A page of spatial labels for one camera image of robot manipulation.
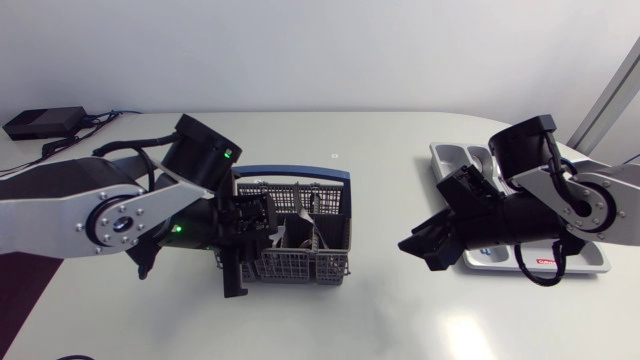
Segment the basket handle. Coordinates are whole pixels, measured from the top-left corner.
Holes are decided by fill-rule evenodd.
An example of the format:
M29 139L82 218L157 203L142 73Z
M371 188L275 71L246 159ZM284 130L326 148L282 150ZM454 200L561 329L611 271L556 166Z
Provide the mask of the basket handle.
M233 168L240 177L299 176L341 182L344 187L345 214L351 218L351 177L346 171L302 165L248 165Z

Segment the white wall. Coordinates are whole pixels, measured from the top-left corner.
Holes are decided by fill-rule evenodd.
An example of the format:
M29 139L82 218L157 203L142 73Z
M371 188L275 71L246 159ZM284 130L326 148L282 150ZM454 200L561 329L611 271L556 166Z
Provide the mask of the white wall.
M3 0L22 109L551 113L566 141L640 34L637 0Z

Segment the white table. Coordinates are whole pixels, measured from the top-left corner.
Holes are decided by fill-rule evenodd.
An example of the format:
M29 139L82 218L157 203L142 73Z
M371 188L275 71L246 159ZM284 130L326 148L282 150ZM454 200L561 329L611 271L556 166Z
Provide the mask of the white table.
M640 249L604 245L611 272L567 276L553 288L519 273L471 272L462 262L430 272L422 260L398 250L413 227L444 206L429 143L486 143L507 125L445 113L191 115L243 148L238 165L349 171L352 275L340 287L247 284L248 296L224 299L222 272L206 251L166 248L144 281L124 253L66 260L7 359L640 356ZM169 134L178 118L123 116L55 160L88 156L113 140ZM35 159L46 142L2 137L1 168ZM150 154L162 158L165 150Z

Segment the robotic arm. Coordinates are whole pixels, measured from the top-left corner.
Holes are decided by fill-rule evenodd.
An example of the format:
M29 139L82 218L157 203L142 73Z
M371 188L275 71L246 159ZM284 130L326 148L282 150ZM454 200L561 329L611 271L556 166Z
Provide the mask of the robotic arm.
M607 166L562 159L549 115L514 125L489 140L511 195L499 192L474 166L463 166L437 187L448 207L412 230L402 251L424 259L431 270L445 270L465 249L515 245L523 273L552 286L564 275L566 257L586 241L640 246L640 166ZM558 239L554 278L530 273L520 244Z
M156 164L142 148L168 143L156 182ZM141 156L62 161L0 181L0 254L65 259L126 251L144 279L163 246L216 248L225 297L246 295L240 262L270 245L277 221L268 194L233 196L231 165L242 150L187 115L170 136L110 143L94 155L124 148ZM135 181L145 173L149 191Z

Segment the wire basket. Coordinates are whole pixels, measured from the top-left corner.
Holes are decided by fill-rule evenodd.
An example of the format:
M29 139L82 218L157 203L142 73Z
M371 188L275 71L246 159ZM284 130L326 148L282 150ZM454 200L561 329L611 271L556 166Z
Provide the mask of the wire basket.
M342 284L344 276L350 274L349 173L309 166L280 165L243 166L234 170L241 177L285 175L342 182L342 185L237 184L238 195L271 195L278 224L285 229L282 238L276 240L275 247L263 250L260 259L242 264L244 281Z

